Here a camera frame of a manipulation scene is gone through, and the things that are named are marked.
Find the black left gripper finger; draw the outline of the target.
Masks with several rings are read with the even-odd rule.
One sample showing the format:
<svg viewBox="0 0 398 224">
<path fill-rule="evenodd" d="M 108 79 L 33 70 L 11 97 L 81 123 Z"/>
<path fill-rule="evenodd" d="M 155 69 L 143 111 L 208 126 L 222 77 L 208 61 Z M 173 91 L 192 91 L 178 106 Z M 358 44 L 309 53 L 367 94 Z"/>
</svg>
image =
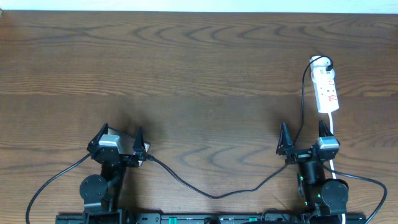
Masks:
<svg viewBox="0 0 398 224">
<path fill-rule="evenodd" d="M 138 132 L 136 134 L 136 138 L 133 144 L 134 154 L 137 157 L 145 157 L 146 156 L 146 147 L 143 138 L 142 127 L 139 127 Z"/>
<path fill-rule="evenodd" d="M 99 132 L 95 135 L 95 137 L 88 143 L 87 146 L 87 151 L 96 151 L 96 148 L 100 144 L 100 139 L 104 134 L 108 134 L 108 123 L 104 123 L 102 128 L 99 130 Z"/>
</svg>

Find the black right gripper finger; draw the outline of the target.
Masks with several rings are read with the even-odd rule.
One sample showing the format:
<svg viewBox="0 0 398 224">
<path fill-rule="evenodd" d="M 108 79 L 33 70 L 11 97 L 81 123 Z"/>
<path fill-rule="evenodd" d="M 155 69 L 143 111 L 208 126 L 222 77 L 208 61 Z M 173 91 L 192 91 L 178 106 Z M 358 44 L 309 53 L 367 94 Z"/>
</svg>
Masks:
<svg viewBox="0 0 398 224">
<path fill-rule="evenodd" d="M 318 123 L 318 133 L 319 137 L 332 137 L 332 133 L 330 131 L 330 128 L 327 126 L 326 122 L 324 120 L 319 120 Z"/>
<path fill-rule="evenodd" d="M 276 154 L 285 156 L 293 149 L 293 140 L 286 123 L 280 125 L 280 137 L 277 143 Z"/>
</svg>

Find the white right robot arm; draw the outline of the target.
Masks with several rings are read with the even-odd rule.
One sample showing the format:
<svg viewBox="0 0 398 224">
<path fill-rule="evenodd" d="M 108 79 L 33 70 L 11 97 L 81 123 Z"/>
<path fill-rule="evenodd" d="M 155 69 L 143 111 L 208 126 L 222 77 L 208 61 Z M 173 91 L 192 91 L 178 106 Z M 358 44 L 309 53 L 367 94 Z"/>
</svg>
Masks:
<svg viewBox="0 0 398 224">
<path fill-rule="evenodd" d="M 346 223 L 346 204 L 349 187 L 341 179 L 326 178 L 323 165 L 335 158 L 340 142 L 321 120 L 319 137 L 307 149 L 294 148 L 294 141 L 285 123 L 280 125 L 280 138 L 276 154 L 285 156 L 287 165 L 298 165 L 298 190 L 305 199 L 304 223 Z"/>
</svg>

